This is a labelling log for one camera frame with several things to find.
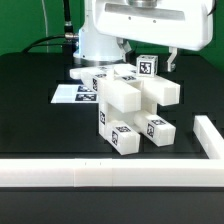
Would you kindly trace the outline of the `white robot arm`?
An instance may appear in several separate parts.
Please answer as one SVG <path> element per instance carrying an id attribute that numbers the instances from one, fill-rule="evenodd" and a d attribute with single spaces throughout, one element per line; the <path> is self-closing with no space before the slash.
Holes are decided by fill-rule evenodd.
<path id="1" fill-rule="evenodd" d="M 127 60 L 131 40 L 167 46 L 166 69 L 177 51 L 199 51 L 213 38 L 218 0 L 84 0 L 74 59 L 91 66 Z"/>

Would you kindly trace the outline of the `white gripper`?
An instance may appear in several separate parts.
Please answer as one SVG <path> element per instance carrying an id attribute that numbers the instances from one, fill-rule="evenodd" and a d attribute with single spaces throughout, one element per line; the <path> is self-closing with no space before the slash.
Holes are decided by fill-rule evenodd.
<path id="1" fill-rule="evenodd" d="M 175 69 L 178 49 L 199 51 L 213 38 L 215 0 L 157 0 L 153 8 L 136 7 L 128 0 L 93 0 L 96 29 L 116 38 L 124 62 L 129 40 L 168 46 L 167 71 Z"/>

